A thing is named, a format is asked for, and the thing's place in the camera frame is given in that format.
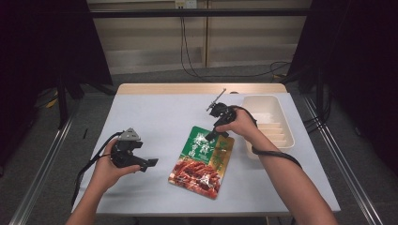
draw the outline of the black curtain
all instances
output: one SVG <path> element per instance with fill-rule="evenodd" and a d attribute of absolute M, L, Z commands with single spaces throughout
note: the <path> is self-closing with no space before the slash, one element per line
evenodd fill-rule
<path fill-rule="evenodd" d="M 112 84 L 85 0 L 0 1 L 0 163 L 33 118 L 39 92 L 63 79 L 73 98 L 79 83 Z"/>
<path fill-rule="evenodd" d="M 313 0 L 288 78 L 311 90 L 321 68 L 333 96 L 398 175 L 398 1 Z"/>

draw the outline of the power outlet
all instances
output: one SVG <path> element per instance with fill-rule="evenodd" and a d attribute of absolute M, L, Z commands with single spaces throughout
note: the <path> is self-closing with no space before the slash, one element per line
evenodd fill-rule
<path fill-rule="evenodd" d="M 198 8 L 196 0 L 185 0 L 185 8 Z"/>
<path fill-rule="evenodd" d="M 185 8 L 185 0 L 176 0 L 176 8 Z"/>

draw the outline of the green package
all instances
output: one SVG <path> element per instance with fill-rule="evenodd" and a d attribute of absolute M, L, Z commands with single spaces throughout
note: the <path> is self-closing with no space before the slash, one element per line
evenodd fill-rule
<path fill-rule="evenodd" d="M 210 130 L 192 128 L 168 180 L 179 187 L 216 199 L 234 139 L 219 135 L 209 142 L 205 138 L 208 133 Z"/>

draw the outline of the wire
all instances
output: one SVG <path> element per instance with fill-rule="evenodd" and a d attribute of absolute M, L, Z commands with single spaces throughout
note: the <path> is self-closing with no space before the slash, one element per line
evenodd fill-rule
<path fill-rule="evenodd" d="M 140 225 L 140 219 L 138 217 L 133 217 L 135 219 L 135 223 L 133 225 Z"/>
<path fill-rule="evenodd" d="M 252 116 L 252 114 L 251 114 L 248 110 L 246 110 L 245 108 L 243 108 L 243 107 L 241 107 L 241 106 L 236 106 L 236 105 L 228 106 L 228 107 L 226 107 L 226 108 L 230 108 L 230 109 L 232 109 L 232 110 L 234 110 L 234 109 L 240 109 L 240 110 L 245 111 L 246 114 L 248 114 L 248 115 L 251 117 L 253 123 L 254 123 L 255 126 L 257 127 L 257 121 L 254 119 L 254 117 Z M 285 159 L 288 159 L 288 160 L 292 161 L 293 163 L 295 163 L 296 165 L 298 165 L 300 168 L 302 168 L 301 165 L 299 164 L 299 162 L 298 162 L 294 157 L 292 157 L 292 156 L 290 156 L 290 155 L 288 155 L 288 154 L 286 154 L 286 153 L 283 153 L 283 152 L 268 151 L 268 150 L 267 150 L 267 151 L 261 151 L 261 150 L 258 150 L 258 149 L 256 149 L 256 148 L 254 148 L 253 146 L 252 146 L 252 152 L 253 152 L 254 154 L 260 155 L 260 156 L 285 158 Z"/>
<path fill-rule="evenodd" d="M 287 65 L 290 65 L 291 63 L 289 62 L 283 62 L 283 61 L 277 61 L 277 62 L 273 62 L 270 66 L 269 66 L 269 71 L 267 72 L 263 72 L 263 73 L 259 73 L 259 74 L 254 74 L 254 75 L 222 75 L 222 76 L 214 76 L 214 75 L 204 75 L 201 76 L 199 75 L 195 69 L 192 66 L 191 63 L 191 57 L 190 57 L 190 53 L 188 51 L 188 42 L 187 42 L 187 36 L 186 36 L 186 29 L 185 29 L 185 20 L 184 17 L 180 17 L 180 22 L 181 22 L 181 48 L 180 48 L 180 62 L 181 62 L 181 66 L 184 69 L 184 71 L 189 74 L 190 76 L 193 76 L 194 78 L 199 78 L 200 80 L 204 81 L 204 82 L 208 82 L 211 83 L 211 81 L 207 80 L 206 78 L 253 78 L 253 77 L 259 77 L 259 76 L 264 76 L 264 75 L 268 75 L 269 73 L 272 73 L 272 78 L 273 78 L 273 72 L 278 70 L 279 68 L 284 68 Z M 190 64 L 190 68 L 192 72 L 189 72 L 184 65 L 183 62 L 183 48 L 185 47 L 185 51 L 187 54 L 187 58 L 188 58 L 188 62 Z M 272 69 L 272 66 L 275 64 L 283 64 L 279 67 L 276 67 L 275 69 Z"/>
<path fill-rule="evenodd" d="M 279 225 L 283 225 L 283 224 L 282 224 L 282 221 L 281 221 L 281 218 L 280 218 L 280 217 L 277 217 L 277 219 L 278 219 Z"/>
<path fill-rule="evenodd" d="M 102 150 L 105 148 L 105 146 L 111 141 L 112 138 L 116 137 L 116 136 L 120 136 L 123 132 L 117 132 L 115 134 L 113 134 L 108 140 L 106 140 L 106 142 L 102 145 L 102 147 L 99 149 L 99 151 L 97 152 L 97 154 L 95 156 L 93 156 L 88 163 L 79 171 L 79 173 L 77 174 L 76 177 L 76 181 L 75 181 L 75 189 L 73 192 L 73 196 L 72 196 L 72 201 L 71 201 L 71 205 L 74 205 L 74 202 L 77 198 L 77 195 L 79 194 L 79 189 L 80 189 L 80 184 L 82 183 L 83 180 L 83 176 L 84 173 L 99 159 L 101 158 L 100 153 L 102 152 Z"/>
<path fill-rule="evenodd" d="M 47 104 L 49 104 L 50 102 L 56 100 L 57 98 L 58 98 L 58 95 L 54 95 L 49 100 L 46 100 L 44 103 L 40 103 L 38 106 L 36 106 L 36 108 L 42 108 L 42 107 L 46 106 Z"/>
<path fill-rule="evenodd" d="M 332 101 L 332 93 L 329 92 L 327 106 L 325 107 L 324 111 L 322 112 L 324 117 L 322 118 L 321 116 L 318 115 L 318 116 L 316 116 L 313 119 L 303 121 L 303 123 L 309 123 L 309 122 L 313 121 L 310 125 L 306 126 L 307 129 L 312 127 L 314 124 L 316 124 L 316 123 L 318 123 L 320 121 L 320 124 L 318 124 L 315 128 L 313 128 L 311 130 L 308 130 L 307 133 L 310 134 L 310 133 L 314 132 L 315 130 L 321 128 L 322 126 L 324 126 L 326 124 L 326 122 L 328 121 L 328 119 L 330 117 L 331 101 Z"/>
<path fill-rule="evenodd" d="M 198 73 L 196 73 L 195 69 L 193 69 L 192 63 L 191 63 L 191 58 L 190 58 L 190 53 L 188 52 L 188 43 L 187 43 L 187 36 L 185 33 L 185 20 L 184 17 L 180 17 L 181 20 L 181 51 L 180 51 L 180 60 L 181 60 L 181 66 L 183 67 L 184 71 L 186 73 L 188 73 L 189 75 L 193 76 L 194 78 L 199 78 L 200 80 L 204 81 L 204 82 L 209 82 L 208 80 L 202 78 L 201 76 L 199 76 Z M 189 73 L 189 71 L 185 68 L 184 66 L 184 61 L 182 60 L 182 49 L 183 46 L 185 45 L 185 51 L 187 53 L 187 57 L 188 57 L 188 62 L 190 64 L 191 70 L 193 72 L 193 74 Z"/>
<path fill-rule="evenodd" d="M 273 62 L 273 63 L 271 63 L 271 65 L 269 65 L 269 70 L 272 72 L 272 77 L 271 77 L 271 81 L 270 81 L 270 83 L 273 83 L 273 80 L 274 80 L 274 78 L 275 78 L 275 73 L 274 73 L 274 71 L 276 70 L 274 70 L 274 69 L 272 69 L 272 66 L 274 65 L 274 64 L 283 64 L 283 66 L 286 66 L 286 65 L 290 65 L 290 63 L 288 63 L 288 62 Z"/>
<path fill-rule="evenodd" d="M 292 221 L 290 221 L 290 225 L 295 225 L 296 224 L 296 219 L 293 217 Z"/>
<path fill-rule="evenodd" d="M 46 96 L 47 94 L 49 94 L 50 92 L 52 92 L 54 89 L 53 88 L 49 88 L 48 90 L 38 94 L 38 98 L 41 98 L 43 96 Z"/>

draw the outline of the black cable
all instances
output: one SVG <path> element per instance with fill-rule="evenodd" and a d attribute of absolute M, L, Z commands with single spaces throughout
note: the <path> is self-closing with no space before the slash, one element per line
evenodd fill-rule
<path fill-rule="evenodd" d="M 283 67 L 285 67 L 285 66 L 291 64 L 291 63 L 289 63 L 289 62 L 279 62 L 279 61 L 278 61 L 278 62 L 273 62 L 273 63 L 270 65 L 270 70 L 269 70 L 269 71 L 264 72 L 264 73 L 254 74 L 254 75 L 246 75 L 246 76 L 243 76 L 243 75 L 230 75 L 230 76 L 228 76 L 228 75 L 222 75 L 222 76 L 205 75 L 205 76 L 200 76 L 200 75 L 195 71 L 195 69 L 193 68 L 192 63 L 191 63 L 191 58 L 190 58 L 190 54 L 189 54 L 189 51 L 188 51 L 188 42 L 187 42 L 187 36 L 186 36 L 186 31 L 185 31 L 186 29 L 185 29 L 185 20 L 184 20 L 184 17 L 180 17 L 180 21 L 181 21 L 181 48 L 180 48 L 180 62 L 181 62 L 181 66 L 182 66 L 182 68 L 184 69 L 184 71 L 185 71 L 187 74 L 189 74 L 190 76 L 193 76 L 194 78 L 199 78 L 200 80 L 202 80 L 202 81 L 204 81 L 204 82 L 211 83 L 211 81 L 206 80 L 206 78 L 224 78 L 224 77 L 252 78 L 252 77 L 264 76 L 264 75 L 267 75 L 267 74 L 269 74 L 269 73 L 273 73 L 273 71 L 276 71 L 276 70 L 279 69 L 279 68 L 283 68 Z M 187 54 L 188 62 L 189 62 L 189 64 L 190 64 L 190 68 L 191 68 L 193 74 L 190 73 L 190 72 L 185 68 L 185 66 L 184 66 L 183 57 L 182 57 L 182 52 L 183 52 L 182 49 L 183 49 L 184 46 L 185 46 L 185 51 L 186 51 L 186 54 Z M 280 63 L 283 63 L 283 65 L 280 66 L 280 67 L 276 67 L 275 69 L 272 69 L 272 66 L 273 66 L 274 64 L 280 64 Z"/>
<path fill-rule="evenodd" d="M 199 78 L 200 80 L 209 83 L 208 80 L 206 80 L 206 79 L 202 78 L 201 76 L 199 76 L 199 74 L 195 71 L 195 69 L 193 69 L 193 66 L 192 66 L 192 63 L 191 63 L 191 58 L 190 58 L 190 53 L 189 53 L 189 51 L 188 51 L 187 36 L 186 36 L 186 34 L 185 34 L 185 20 L 184 20 L 183 17 L 181 17 L 180 20 L 181 20 L 181 48 L 180 48 L 181 66 L 182 66 L 182 68 L 184 69 L 184 71 L 185 71 L 187 74 L 193 76 L 194 78 Z M 191 67 L 191 70 L 192 70 L 193 74 L 189 73 L 189 71 L 188 71 L 188 70 L 185 68 L 185 66 L 184 66 L 184 61 L 183 61 L 183 59 L 182 59 L 182 49 L 183 49 L 183 46 L 184 46 L 184 45 L 185 45 L 185 51 L 186 51 L 186 53 L 187 53 L 188 62 L 189 62 L 189 64 L 190 64 L 190 67 Z"/>
<path fill-rule="evenodd" d="M 286 158 L 286 159 L 289 159 L 290 161 L 294 162 L 300 168 L 302 168 L 297 159 L 295 159 L 294 157 L 292 157 L 292 156 L 290 156 L 290 155 L 288 155 L 286 153 L 283 153 L 283 152 L 268 151 L 268 150 L 267 151 L 261 151 L 261 150 L 258 150 L 256 148 L 254 148 L 253 146 L 252 146 L 252 152 L 254 154 L 256 154 L 256 155 L 259 155 L 259 156 Z"/>
<path fill-rule="evenodd" d="M 41 98 L 41 97 L 43 97 L 43 96 L 46 96 L 47 94 L 49 94 L 49 93 L 52 92 L 53 90 L 54 90 L 53 88 L 50 88 L 50 89 L 48 89 L 47 91 L 38 94 L 38 98 Z"/>
<path fill-rule="evenodd" d="M 282 224 L 282 221 L 281 221 L 281 218 L 280 218 L 280 217 L 277 217 L 277 219 L 278 219 L 279 225 L 283 225 L 283 224 Z"/>
<path fill-rule="evenodd" d="M 350 6 L 351 6 L 351 0 L 349 0 L 349 1 L 348 1 L 348 4 L 346 5 L 343 18 L 342 18 L 342 19 L 340 20 L 340 22 L 339 22 L 337 31 L 335 32 L 335 36 L 333 37 L 333 40 L 332 40 L 331 45 L 330 45 L 331 47 L 329 48 L 328 55 L 326 56 L 326 59 L 324 60 L 324 63 L 323 63 L 323 64 L 320 64 L 321 66 L 322 66 L 322 65 L 325 65 L 325 64 L 328 62 L 328 60 L 331 58 L 331 55 L 332 55 L 334 46 L 336 45 L 338 36 L 340 35 L 340 32 L 341 32 L 341 30 L 342 30 L 343 23 L 344 23 L 344 21 L 345 21 L 345 18 L 346 18 L 346 16 L 347 16 L 347 13 L 348 13 L 348 10 L 349 10 Z M 329 92 L 329 101 L 331 101 L 331 92 Z M 317 118 L 316 118 L 316 120 L 315 120 L 315 122 L 318 122 L 319 119 L 322 119 L 321 123 L 320 123 L 318 126 L 316 126 L 316 128 L 314 128 L 314 129 L 312 129 L 312 130 L 310 130 L 310 131 L 307 131 L 307 133 L 310 134 L 310 133 L 314 132 L 315 130 L 317 130 L 317 129 L 319 129 L 319 128 L 321 128 L 322 126 L 325 125 L 326 121 L 329 119 L 329 116 L 330 116 L 330 106 L 329 106 L 329 108 L 328 108 L 328 110 L 327 110 L 326 112 L 323 112 L 323 114 L 325 115 L 324 118 L 319 118 L 319 117 L 317 116 Z"/>
<path fill-rule="evenodd" d="M 273 81 L 274 81 L 274 78 L 275 78 L 275 73 L 274 73 L 274 71 L 276 70 L 273 70 L 272 69 L 272 66 L 274 65 L 274 64 L 284 64 L 283 66 L 286 66 L 286 65 L 290 65 L 290 63 L 288 63 L 288 62 L 273 62 L 273 63 L 271 63 L 271 65 L 269 65 L 269 70 L 272 72 L 272 77 L 271 77 L 271 81 L 270 81 L 270 83 L 273 83 Z"/>
<path fill-rule="evenodd" d="M 302 123 L 303 124 L 307 124 L 307 123 L 313 122 L 315 119 L 318 119 L 318 118 L 319 118 L 319 116 L 316 116 L 314 118 L 311 118 L 311 119 L 308 119 L 308 120 L 304 120 L 304 121 L 302 121 Z"/>
<path fill-rule="evenodd" d="M 329 119 L 329 117 L 330 117 L 331 101 L 332 101 L 332 94 L 331 94 L 331 92 L 329 92 L 328 103 L 327 103 L 327 106 L 325 107 L 325 109 L 324 109 L 324 111 L 323 111 L 324 118 L 323 118 L 322 120 L 321 120 L 321 118 L 320 118 L 319 116 L 313 118 L 313 119 L 312 119 L 313 122 L 312 122 L 309 126 L 306 126 L 306 128 L 312 127 L 314 124 L 319 123 L 319 121 L 321 120 L 321 121 L 320 121 L 320 124 L 318 124 L 315 128 L 313 128 L 313 129 L 307 131 L 307 133 L 310 134 L 310 133 L 314 132 L 315 130 L 321 128 L 322 126 L 324 126 L 324 125 L 326 124 L 326 122 L 328 121 L 328 119 Z"/>
<path fill-rule="evenodd" d="M 103 145 L 102 147 L 99 149 L 99 151 L 97 152 L 97 154 L 95 156 L 93 156 L 88 163 L 79 171 L 79 173 L 77 174 L 76 177 L 76 181 L 75 181 L 75 189 L 73 192 L 73 196 L 72 196 L 72 201 L 71 201 L 71 205 L 74 205 L 74 202 L 77 198 L 77 195 L 79 193 L 79 189 L 80 189 L 80 184 L 82 183 L 83 180 L 83 175 L 84 173 L 98 160 L 101 158 L 100 153 L 102 152 L 102 150 L 106 147 L 106 145 L 111 141 L 112 138 L 119 136 L 120 134 L 122 134 L 123 132 L 117 132 L 115 134 L 113 134 Z"/>
<path fill-rule="evenodd" d="M 264 72 L 264 73 L 259 73 L 259 74 L 254 74 L 254 75 L 246 75 L 246 76 L 243 76 L 243 75 L 229 75 L 229 76 L 228 75 L 222 75 L 222 76 L 207 75 L 207 76 L 202 76 L 202 77 L 203 78 L 222 78 L 222 77 L 252 78 L 252 77 L 260 77 L 260 76 L 264 76 L 264 75 L 267 75 L 269 73 L 272 73 L 273 71 L 275 71 L 275 70 L 277 70 L 279 68 L 286 67 L 286 65 L 288 65 L 288 64 L 282 65 L 280 67 L 276 67 L 275 69 L 269 70 L 269 71 Z"/>
<path fill-rule="evenodd" d="M 47 100 L 44 103 L 40 103 L 38 106 L 36 106 L 36 108 L 42 108 L 43 106 L 49 104 L 50 102 L 56 100 L 57 98 L 58 98 L 58 95 L 55 95 L 55 96 L 51 97 L 50 100 Z"/>
<path fill-rule="evenodd" d="M 296 224 L 296 219 L 293 217 L 292 221 L 290 222 L 290 225 L 295 225 Z"/>
<path fill-rule="evenodd" d="M 135 219 L 135 223 L 133 225 L 140 225 L 140 219 L 138 217 L 133 217 Z"/>
<path fill-rule="evenodd" d="M 257 122 L 256 122 L 256 120 L 254 119 L 254 117 L 252 116 L 252 114 L 251 114 L 248 110 L 246 110 L 245 108 L 240 107 L 240 106 L 236 106 L 236 105 L 228 106 L 228 108 L 231 108 L 231 109 L 240 109 L 240 110 L 245 111 L 245 112 L 251 117 L 253 123 L 254 123 L 255 126 L 257 127 Z M 253 152 L 254 154 L 256 154 L 256 155 L 261 155 L 261 156 L 286 158 L 286 159 L 288 159 L 288 160 L 294 162 L 296 165 L 298 165 L 298 166 L 301 168 L 301 165 L 299 164 L 299 162 L 298 162 L 294 157 L 292 157 L 292 156 L 290 156 L 290 155 L 288 155 L 288 154 L 286 154 L 286 153 L 283 153 L 283 152 L 268 151 L 268 150 L 267 150 L 267 151 L 260 151 L 260 150 L 258 150 L 258 149 L 256 149 L 256 148 L 254 148 L 253 146 L 252 146 L 252 152 Z"/>

